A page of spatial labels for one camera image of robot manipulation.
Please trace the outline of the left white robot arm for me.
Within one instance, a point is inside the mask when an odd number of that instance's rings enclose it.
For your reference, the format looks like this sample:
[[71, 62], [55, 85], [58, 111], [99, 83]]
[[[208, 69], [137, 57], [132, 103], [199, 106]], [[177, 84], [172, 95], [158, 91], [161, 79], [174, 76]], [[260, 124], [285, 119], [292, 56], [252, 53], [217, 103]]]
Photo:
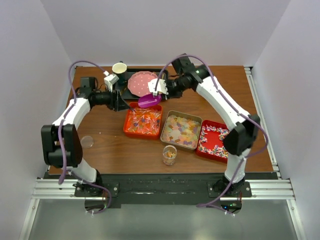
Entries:
[[104, 78], [105, 91], [95, 91], [92, 86], [82, 83], [80, 92], [74, 95], [62, 115], [50, 125], [41, 128], [43, 158], [46, 165], [61, 169], [58, 183], [62, 184], [66, 175], [77, 179], [76, 187], [91, 196], [101, 196], [104, 189], [101, 175], [91, 167], [83, 156], [83, 147], [78, 135], [78, 127], [84, 117], [95, 106], [107, 106], [115, 112], [128, 110], [130, 106], [122, 99], [114, 73]]

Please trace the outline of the red box of lollipops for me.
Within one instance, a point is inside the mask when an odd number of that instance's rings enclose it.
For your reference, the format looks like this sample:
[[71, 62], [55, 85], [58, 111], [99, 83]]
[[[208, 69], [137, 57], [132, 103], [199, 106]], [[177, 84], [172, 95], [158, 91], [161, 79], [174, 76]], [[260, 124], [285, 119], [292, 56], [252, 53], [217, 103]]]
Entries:
[[223, 140], [228, 134], [229, 130], [225, 124], [204, 120], [195, 153], [202, 158], [226, 164], [228, 152]]

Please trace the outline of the silver tin of gummies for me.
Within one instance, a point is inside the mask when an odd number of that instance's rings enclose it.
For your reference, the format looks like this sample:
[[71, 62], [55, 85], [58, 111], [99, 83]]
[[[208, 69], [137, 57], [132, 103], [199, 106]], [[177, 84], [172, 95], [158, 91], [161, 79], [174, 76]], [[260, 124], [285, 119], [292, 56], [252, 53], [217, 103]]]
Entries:
[[170, 110], [165, 119], [160, 140], [163, 144], [192, 152], [197, 148], [202, 122], [199, 116]]

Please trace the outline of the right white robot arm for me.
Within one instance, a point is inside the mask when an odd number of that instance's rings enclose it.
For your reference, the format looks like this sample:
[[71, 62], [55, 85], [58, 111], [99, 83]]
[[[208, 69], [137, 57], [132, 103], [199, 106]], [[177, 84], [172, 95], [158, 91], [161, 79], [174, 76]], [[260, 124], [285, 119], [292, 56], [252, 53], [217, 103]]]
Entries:
[[191, 58], [195, 56], [184, 53], [171, 60], [170, 64], [179, 77], [167, 84], [168, 97], [180, 98], [183, 91], [193, 89], [226, 124], [229, 133], [222, 142], [228, 153], [227, 167], [224, 176], [213, 188], [222, 196], [233, 197], [245, 182], [247, 158], [252, 156], [251, 148], [258, 131], [263, 130], [261, 120], [257, 114], [250, 114], [232, 99], [203, 60], [200, 66], [195, 66]]

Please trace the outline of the orange candy box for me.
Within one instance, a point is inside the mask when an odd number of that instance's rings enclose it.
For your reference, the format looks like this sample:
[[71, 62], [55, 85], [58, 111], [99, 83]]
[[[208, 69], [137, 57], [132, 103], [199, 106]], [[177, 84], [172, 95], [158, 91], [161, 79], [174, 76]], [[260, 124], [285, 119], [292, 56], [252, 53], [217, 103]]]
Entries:
[[161, 105], [142, 108], [137, 102], [129, 104], [123, 125], [127, 137], [156, 140], [160, 137], [163, 108]]

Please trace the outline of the purple plastic scoop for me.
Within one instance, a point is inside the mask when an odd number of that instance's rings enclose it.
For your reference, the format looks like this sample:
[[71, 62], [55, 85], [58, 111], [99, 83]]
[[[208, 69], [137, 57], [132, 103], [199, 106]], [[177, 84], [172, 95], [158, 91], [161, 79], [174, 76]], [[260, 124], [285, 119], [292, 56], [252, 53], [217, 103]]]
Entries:
[[150, 108], [159, 104], [161, 100], [161, 95], [154, 96], [153, 94], [148, 94], [140, 97], [137, 103], [140, 108]]

